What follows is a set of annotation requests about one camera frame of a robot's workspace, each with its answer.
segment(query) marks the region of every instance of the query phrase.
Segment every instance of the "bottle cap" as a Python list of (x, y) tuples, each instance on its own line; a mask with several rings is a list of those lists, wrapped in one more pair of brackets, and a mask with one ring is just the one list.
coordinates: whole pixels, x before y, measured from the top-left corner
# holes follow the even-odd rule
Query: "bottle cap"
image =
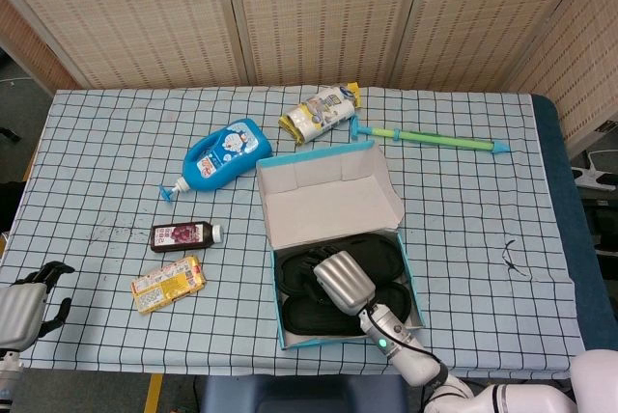
[(509, 145), (507, 145), (506, 143), (503, 143), (501, 141), (494, 141), (492, 152), (494, 154), (498, 154), (499, 152), (511, 152), (511, 148), (509, 148)]
[(189, 184), (186, 182), (186, 180), (183, 177), (180, 177), (179, 179), (176, 180), (176, 184), (174, 185), (174, 187), (178, 188), (178, 190), (182, 193), (190, 189)]
[(212, 226), (212, 242), (217, 243), (223, 240), (223, 229), (221, 225)]

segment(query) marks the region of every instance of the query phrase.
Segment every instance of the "open shoe box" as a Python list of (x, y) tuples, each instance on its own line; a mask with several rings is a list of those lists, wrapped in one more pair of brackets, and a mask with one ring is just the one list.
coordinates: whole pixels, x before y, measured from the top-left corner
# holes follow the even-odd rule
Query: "open shoe box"
[(405, 262), (405, 272), (397, 281), (412, 296), (405, 325), (410, 329), (423, 326), (406, 249), (397, 232), (404, 204), (390, 182), (384, 154), (373, 140), (262, 159), (257, 173), (273, 249), (271, 265), (282, 348), (364, 337), (299, 336), (287, 331), (281, 318), (287, 295), (279, 290), (275, 273), (274, 251), (353, 234), (377, 233), (397, 239)]

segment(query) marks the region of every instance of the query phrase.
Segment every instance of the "checkered tablecloth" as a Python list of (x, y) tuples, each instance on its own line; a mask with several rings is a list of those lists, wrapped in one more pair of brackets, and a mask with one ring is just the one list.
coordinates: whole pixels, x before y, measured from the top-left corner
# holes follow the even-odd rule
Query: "checkered tablecloth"
[[(50, 296), (67, 324), (23, 354), (40, 368), (241, 374), (393, 372), (356, 341), (281, 350), (255, 172), (216, 192), (158, 185), (187, 150), (250, 117), (276, 153), (349, 142), (341, 124), (296, 148), (278, 117), (314, 86), (59, 92), (14, 222), (0, 284), (62, 261)], [(559, 377), (583, 350), (574, 286), (548, 194), (528, 95), (362, 90), (362, 124), (492, 138), (511, 153), (419, 147), (379, 139), (405, 201), (403, 238), (428, 327), (420, 341), (459, 375)], [(183, 253), (156, 254), (152, 224), (207, 220), (225, 240), (198, 251), (207, 286), (148, 316), (129, 284)]]

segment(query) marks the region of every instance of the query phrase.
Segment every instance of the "snack bag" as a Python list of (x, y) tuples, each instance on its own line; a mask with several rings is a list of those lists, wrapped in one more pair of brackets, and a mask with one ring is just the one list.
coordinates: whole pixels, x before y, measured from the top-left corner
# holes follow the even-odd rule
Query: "snack bag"
[(197, 257), (187, 256), (133, 280), (131, 292), (139, 313), (147, 314), (197, 292), (205, 284)]
[(281, 116), (279, 125), (294, 137), (297, 145), (302, 145), (349, 119), (358, 107), (360, 89), (356, 82), (334, 85)]

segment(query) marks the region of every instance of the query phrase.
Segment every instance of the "blue lotion bottle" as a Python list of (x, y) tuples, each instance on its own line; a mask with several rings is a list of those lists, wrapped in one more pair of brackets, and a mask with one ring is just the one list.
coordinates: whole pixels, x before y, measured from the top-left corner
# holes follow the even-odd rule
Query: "blue lotion bottle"
[(270, 143), (255, 122), (251, 119), (232, 122), (189, 150), (184, 157), (183, 176), (172, 189), (159, 186), (161, 197), (172, 201), (174, 193), (220, 188), (271, 154)]

